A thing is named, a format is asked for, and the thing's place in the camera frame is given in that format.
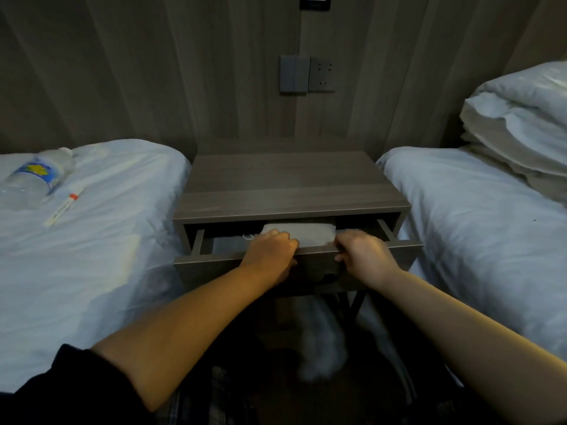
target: nightstand top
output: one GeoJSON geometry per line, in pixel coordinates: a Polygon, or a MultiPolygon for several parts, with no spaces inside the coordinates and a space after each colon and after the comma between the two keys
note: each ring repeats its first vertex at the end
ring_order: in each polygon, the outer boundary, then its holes
{"type": "Polygon", "coordinates": [[[174,221],[309,218],[409,208],[364,152],[197,155],[174,221]]]}

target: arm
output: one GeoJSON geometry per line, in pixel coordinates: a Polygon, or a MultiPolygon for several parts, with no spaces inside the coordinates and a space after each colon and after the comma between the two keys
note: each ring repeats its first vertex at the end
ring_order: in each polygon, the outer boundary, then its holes
{"type": "Polygon", "coordinates": [[[358,231],[337,236],[349,272],[400,308],[451,368],[516,424],[567,419],[567,364],[534,343],[402,271],[381,240],[358,231]]]}
{"type": "Polygon", "coordinates": [[[122,370],[146,407],[156,410],[216,336],[287,277],[298,245],[278,230],[256,237],[238,268],[109,335],[92,350],[122,370]]]}

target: hand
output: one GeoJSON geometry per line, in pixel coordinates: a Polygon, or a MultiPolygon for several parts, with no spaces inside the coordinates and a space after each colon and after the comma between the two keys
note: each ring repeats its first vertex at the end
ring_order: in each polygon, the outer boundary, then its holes
{"type": "Polygon", "coordinates": [[[298,247],[299,242],[290,239],[289,233],[272,229],[250,242],[240,267],[257,272],[272,288],[283,282],[289,275],[289,270],[297,265],[293,254],[298,247]]]}
{"type": "Polygon", "coordinates": [[[351,275],[378,292],[402,271],[386,244],[363,231],[347,230],[334,243],[341,250],[335,261],[343,261],[351,275]]]}

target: left hand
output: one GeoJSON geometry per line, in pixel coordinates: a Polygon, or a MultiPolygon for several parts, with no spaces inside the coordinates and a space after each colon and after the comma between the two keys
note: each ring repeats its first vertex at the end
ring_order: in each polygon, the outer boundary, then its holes
{"type": "Polygon", "coordinates": [[[289,238],[289,233],[272,229],[254,238],[240,263],[240,268],[249,268],[265,278],[269,287],[283,282],[289,270],[297,265],[293,259],[299,242],[289,238]]]}

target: drawer front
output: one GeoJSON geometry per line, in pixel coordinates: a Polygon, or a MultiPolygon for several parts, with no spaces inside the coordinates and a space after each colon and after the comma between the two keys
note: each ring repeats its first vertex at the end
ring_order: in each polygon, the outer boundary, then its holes
{"type": "MultiPolygon", "coordinates": [[[[421,243],[398,240],[386,223],[381,220],[372,229],[372,234],[386,242],[393,257],[403,270],[409,270],[421,250],[421,243]]],[[[201,254],[204,229],[195,234],[191,255],[177,258],[174,262],[183,285],[191,290],[236,268],[245,252],[225,255],[201,254]]],[[[334,246],[299,248],[294,258],[298,265],[292,268],[289,278],[273,289],[276,296],[310,295],[315,293],[337,293],[365,289],[351,277],[344,264],[334,260],[334,246]]]]}

